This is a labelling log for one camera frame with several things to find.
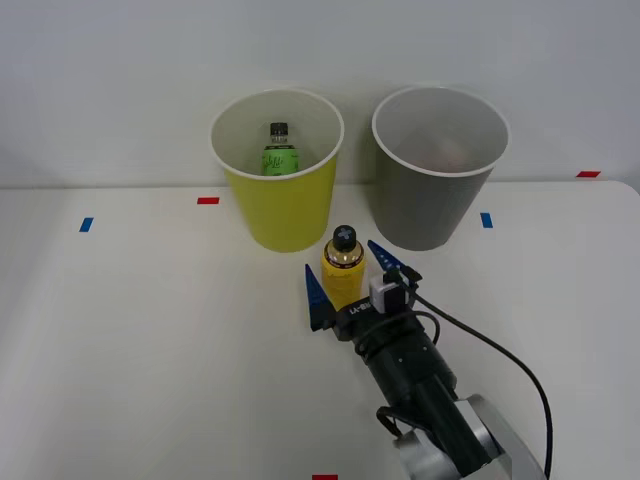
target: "small bottle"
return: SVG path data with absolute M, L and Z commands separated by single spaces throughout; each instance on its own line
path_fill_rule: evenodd
M 285 122 L 271 124 L 271 144 L 262 153 L 262 174 L 268 177 L 290 175 L 298 171 L 298 150 L 288 144 L 289 126 Z
M 349 225 L 340 225 L 322 254 L 322 283 L 336 310 L 362 298 L 365 264 L 356 231 Z

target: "cup rim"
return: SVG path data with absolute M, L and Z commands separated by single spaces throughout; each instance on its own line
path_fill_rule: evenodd
M 502 153 L 500 154 L 500 156 L 498 156 L 498 158 L 496 158 L 493 162 L 491 162 L 489 165 L 485 165 L 482 168 L 478 168 L 476 170 L 469 170 L 466 172 L 455 172 L 455 173 L 449 173 L 449 172 L 438 172 L 436 170 L 428 170 L 426 168 L 420 168 L 417 167 L 405 160 L 402 160 L 400 157 L 398 157 L 396 154 L 394 154 L 393 152 L 391 152 L 391 150 L 389 150 L 386 145 L 384 144 L 384 142 L 382 142 L 382 140 L 380 139 L 380 136 L 378 135 L 378 128 L 377 128 L 377 119 L 378 119 L 378 114 L 380 113 L 380 110 L 382 109 L 382 107 L 384 107 L 384 105 L 389 102 L 390 100 L 392 100 L 393 98 L 402 95 L 404 93 L 407 92 L 411 92 L 414 90 L 434 90 L 434 89 L 442 89 L 442 90 L 449 90 L 451 92 L 455 92 L 455 93 L 461 93 L 463 95 L 467 95 L 468 97 L 474 98 L 475 100 L 478 100 L 482 103 L 484 103 L 486 106 L 488 106 L 490 109 L 492 109 L 494 111 L 494 113 L 496 115 L 498 115 L 498 117 L 500 118 L 500 120 L 502 120 L 502 123 L 504 124 L 506 130 L 507 130 L 507 144 L 504 146 L 504 150 L 502 151 Z M 433 175 L 435 177 L 445 177 L 445 178 L 461 178 L 461 177 L 472 177 L 474 175 L 479 175 L 481 173 L 487 172 L 489 170 L 491 170 L 496 162 L 498 160 L 500 160 L 505 152 L 507 151 L 507 149 L 509 148 L 509 146 L 511 145 L 511 128 L 509 126 L 509 122 L 507 122 L 507 119 L 505 118 L 505 116 L 500 112 L 500 110 L 498 108 L 496 108 L 495 105 L 493 105 L 491 102 L 488 102 L 487 100 L 485 100 L 484 98 L 480 97 L 479 95 L 476 95 L 475 93 L 471 93 L 469 91 L 466 91 L 462 88 L 457 88 L 457 87 L 449 87 L 446 85 L 413 85 L 410 87 L 406 87 L 406 88 L 402 88 L 396 92 L 393 92 L 392 94 L 390 94 L 389 96 L 387 96 L 384 100 L 382 100 L 382 102 L 380 102 L 380 104 L 376 107 L 375 111 L 373 112 L 373 117 L 371 119 L 371 130 L 373 131 L 373 136 L 376 139 L 376 143 L 378 144 L 378 146 L 384 151 L 384 153 L 386 153 L 391 159 L 395 160 L 396 162 L 398 162 L 399 164 L 414 170 L 416 172 L 419 173 L 425 173 L 428 175 Z
M 331 110 L 333 110 L 333 112 L 336 114 L 336 117 L 338 117 L 338 121 L 340 122 L 340 137 L 338 138 L 338 141 L 336 143 L 336 146 L 333 148 L 333 150 L 331 150 L 331 152 L 325 157 L 323 158 L 321 161 L 319 161 L 318 163 L 316 163 L 315 165 L 306 168 L 300 172 L 296 172 L 296 173 L 292 173 L 290 175 L 280 175 L 280 176 L 263 176 L 263 175 L 254 175 L 252 173 L 247 173 L 247 172 L 243 172 L 242 170 L 238 170 L 235 167 L 232 167 L 231 165 L 227 164 L 225 161 L 222 160 L 222 158 L 218 155 L 218 153 L 216 152 L 215 147 L 213 146 L 213 138 L 212 138 L 212 134 L 213 134 L 213 129 L 216 126 L 216 123 L 218 122 L 218 120 L 220 119 L 220 117 L 227 112 L 227 110 L 229 110 L 231 107 L 235 106 L 236 104 L 247 100 L 249 98 L 252 97 L 257 97 L 259 95 L 265 95 L 265 94 L 269 94 L 269 93 L 275 93 L 275 92 L 294 92 L 294 93 L 301 93 L 303 95 L 307 95 L 310 96 L 316 100 L 319 100 L 323 103 L 325 103 L 327 106 L 329 106 L 329 108 Z M 250 178 L 252 180 L 259 180 L 259 181 L 266 181 L 266 182 L 284 182 L 287 180 L 292 180 L 294 178 L 298 178 L 298 177 L 302 177 L 304 175 L 307 175 L 309 173 L 315 172 L 316 170 L 319 170 L 320 168 L 322 168 L 323 166 L 325 166 L 327 163 L 329 163 L 329 160 L 331 160 L 336 153 L 338 153 L 338 150 L 340 149 L 340 147 L 342 146 L 342 141 L 344 140 L 344 120 L 342 119 L 342 115 L 340 114 L 340 110 L 337 109 L 337 107 L 331 103 L 329 100 L 327 100 L 326 98 L 316 94 L 316 93 L 312 93 L 309 92 L 307 90 L 303 90 L 303 89 L 299 89 L 299 88 L 271 88 L 268 90 L 263 90 L 261 92 L 256 92 L 253 93 L 251 95 L 246 95 L 244 97 L 240 97 L 237 98 L 235 100 L 233 100 L 232 102 L 228 103 L 218 114 L 216 114 L 213 117 L 213 121 L 211 122 L 211 128 L 209 129 L 209 148 L 211 149 L 211 153 L 213 154 L 213 157 L 218 161 L 218 163 L 220 164 L 220 166 L 222 166 L 222 168 L 224 168 L 225 170 L 228 170 L 232 173 L 234 173 L 235 175 L 238 175 L 240 177 L 244 177 L 244 178 Z

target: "bottle cap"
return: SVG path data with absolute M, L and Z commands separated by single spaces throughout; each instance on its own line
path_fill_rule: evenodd
M 271 124 L 271 136 L 289 135 L 289 125 L 286 122 L 277 122 Z
M 349 225 L 340 225 L 333 231 L 333 246 L 339 252 L 350 252 L 358 242 L 356 241 L 356 231 Z

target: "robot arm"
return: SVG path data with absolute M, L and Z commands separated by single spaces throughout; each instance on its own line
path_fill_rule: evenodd
M 389 406 L 377 417 L 396 436 L 395 447 L 411 479 L 542 480 L 539 464 L 485 399 L 459 399 L 456 377 L 414 312 L 412 292 L 421 279 L 369 242 L 385 274 L 371 280 L 370 296 L 336 312 L 307 265 L 312 330 L 331 328 L 351 341 Z M 400 421 L 412 430 L 402 433 Z

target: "yellow paper cup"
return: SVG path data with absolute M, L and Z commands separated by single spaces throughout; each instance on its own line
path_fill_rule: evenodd
M 299 171 L 261 175 L 262 151 L 271 141 L 270 124 L 289 124 L 289 143 L 299 154 Z M 213 156 L 253 238 L 277 252 L 303 250 L 327 228 L 336 158 L 344 138 L 338 109 L 303 90 L 268 90 L 229 105 L 213 121 Z

